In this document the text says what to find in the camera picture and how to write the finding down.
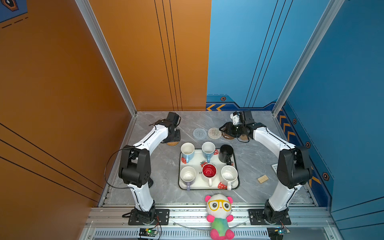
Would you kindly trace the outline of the grey blue rope coaster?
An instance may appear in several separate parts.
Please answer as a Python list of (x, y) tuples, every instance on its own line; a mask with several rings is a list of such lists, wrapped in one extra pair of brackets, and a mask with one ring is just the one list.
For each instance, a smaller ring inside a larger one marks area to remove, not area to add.
[(193, 131), (193, 137), (196, 139), (196, 140), (204, 140), (206, 139), (208, 136), (208, 133), (205, 129), (202, 129), (202, 128), (196, 128), (194, 129)]

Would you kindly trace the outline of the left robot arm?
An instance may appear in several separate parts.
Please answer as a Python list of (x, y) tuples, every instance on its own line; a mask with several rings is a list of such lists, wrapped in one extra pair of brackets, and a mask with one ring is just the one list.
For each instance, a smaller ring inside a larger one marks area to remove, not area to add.
[(134, 197), (135, 208), (130, 212), (134, 222), (151, 224), (155, 220), (156, 205), (150, 194), (151, 154), (159, 144), (181, 140), (180, 130), (177, 129), (180, 120), (178, 114), (169, 112), (166, 119), (153, 123), (151, 131), (139, 142), (120, 150), (118, 174)]

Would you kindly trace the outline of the multicolour woven coaster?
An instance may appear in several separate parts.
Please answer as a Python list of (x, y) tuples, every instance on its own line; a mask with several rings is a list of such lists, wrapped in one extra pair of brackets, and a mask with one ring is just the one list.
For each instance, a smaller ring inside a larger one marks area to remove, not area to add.
[(208, 136), (213, 140), (217, 140), (222, 136), (222, 134), (218, 128), (210, 128), (208, 130)]

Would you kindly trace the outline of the cork paw print coaster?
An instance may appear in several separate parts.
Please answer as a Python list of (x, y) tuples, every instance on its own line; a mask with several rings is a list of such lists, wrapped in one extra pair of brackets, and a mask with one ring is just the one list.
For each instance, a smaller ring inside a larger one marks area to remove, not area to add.
[(240, 141), (244, 143), (248, 143), (250, 141), (249, 137), (246, 135), (241, 135), (240, 136)]

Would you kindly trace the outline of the dark brown wooden coaster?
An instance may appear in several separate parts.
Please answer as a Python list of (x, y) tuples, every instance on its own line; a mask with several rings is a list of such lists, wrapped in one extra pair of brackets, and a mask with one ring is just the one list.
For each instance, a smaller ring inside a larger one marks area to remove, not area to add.
[(223, 136), (223, 138), (225, 138), (227, 140), (234, 140), (235, 139), (234, 137), (231, 137), (230, 135), (227, 135), (225, 133), (222, 133), (222, 136)]

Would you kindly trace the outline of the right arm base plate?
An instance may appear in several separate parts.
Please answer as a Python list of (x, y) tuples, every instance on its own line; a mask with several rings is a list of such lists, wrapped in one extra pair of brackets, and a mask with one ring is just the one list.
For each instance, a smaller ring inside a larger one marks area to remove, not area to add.
[(270, 209), (249, 209), (249, 219), (251, 225), (291, 225), (289, 209), (275, 212)]

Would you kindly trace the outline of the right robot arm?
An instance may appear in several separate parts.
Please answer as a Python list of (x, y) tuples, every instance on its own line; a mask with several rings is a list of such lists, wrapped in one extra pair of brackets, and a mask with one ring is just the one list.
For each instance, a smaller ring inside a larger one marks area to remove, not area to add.
[(278, 184), (266, 201), (264, 210), (249, 210), (251, 223), (262, 225), (290, 224), (289, 203), (295, 193), (313, 177), (309, 150), (283, 140), (262, 123), (256, 123), (251, 111), (234, 112), (231, 121), (219, 130), (233, 138), (242, 135), (255, 140), (278, 157)]

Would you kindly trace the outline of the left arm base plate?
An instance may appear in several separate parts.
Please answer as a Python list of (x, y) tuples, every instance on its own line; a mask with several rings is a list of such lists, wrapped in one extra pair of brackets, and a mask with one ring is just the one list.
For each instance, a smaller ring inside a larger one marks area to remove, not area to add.
[(130, 212), (128, 224), (130, 226), (143, 226), (160, 223), (161, 226), (167, 226), (169, 224), (169, 217), (169, 209), (150, 209), (149, 212), (133, 209)]

